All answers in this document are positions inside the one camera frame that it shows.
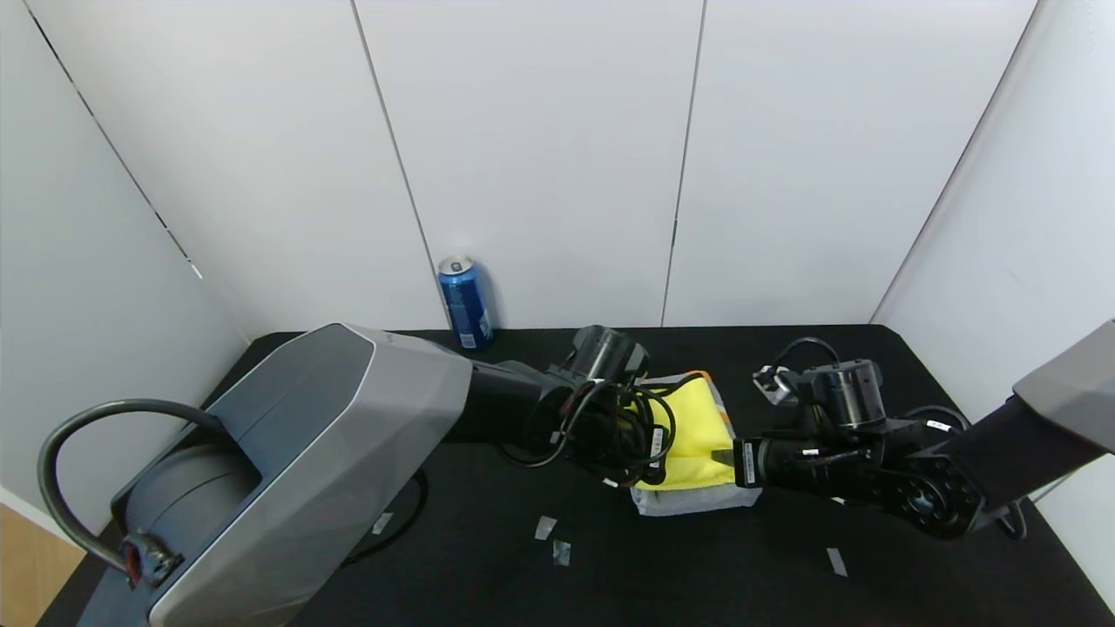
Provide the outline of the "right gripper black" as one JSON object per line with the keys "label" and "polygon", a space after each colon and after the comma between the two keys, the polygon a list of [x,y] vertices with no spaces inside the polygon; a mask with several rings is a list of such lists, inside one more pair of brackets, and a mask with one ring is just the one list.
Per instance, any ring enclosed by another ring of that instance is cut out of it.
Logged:
{"label": "right gripper black", "polygon": [[725,467],[735,465],[738,488],[784,488],[799,453],[796,441],[782,438],[736,438],[733,448],[716,448],[712,461]]}

